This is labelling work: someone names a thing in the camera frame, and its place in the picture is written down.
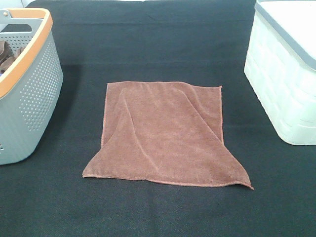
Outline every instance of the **perforated basket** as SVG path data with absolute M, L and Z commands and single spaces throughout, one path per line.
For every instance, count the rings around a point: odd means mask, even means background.
M 12 51 L 26 47 L 0 76 L 0 164 L 27 158 L 55 108 L 63 74 L 46 9 L 0 10 L 0 24 L 27 24 L 29 32 L 1 32 Z

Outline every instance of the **black tablecloth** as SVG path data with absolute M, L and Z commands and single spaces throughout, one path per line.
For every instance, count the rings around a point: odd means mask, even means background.
M 64 82 L 26 160 L 0 166 L 0 236 L 315 236 L 316 148 L 279 139 L 243 73 L 254 0 L 38 0 Z M 224 141 L 241 185 L 81 177 L 100 148 L 106 84 L 223 85 Z

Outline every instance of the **container lid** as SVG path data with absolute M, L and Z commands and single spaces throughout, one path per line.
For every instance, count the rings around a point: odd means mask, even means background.
M 257 0 L 255 9 L 316 70 L 316 0 Z

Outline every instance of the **white storage bin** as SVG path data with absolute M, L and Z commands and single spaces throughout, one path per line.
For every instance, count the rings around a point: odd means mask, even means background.
M 316 144 L 316 1 L 257 0 L 244 72 L 279 137 Z

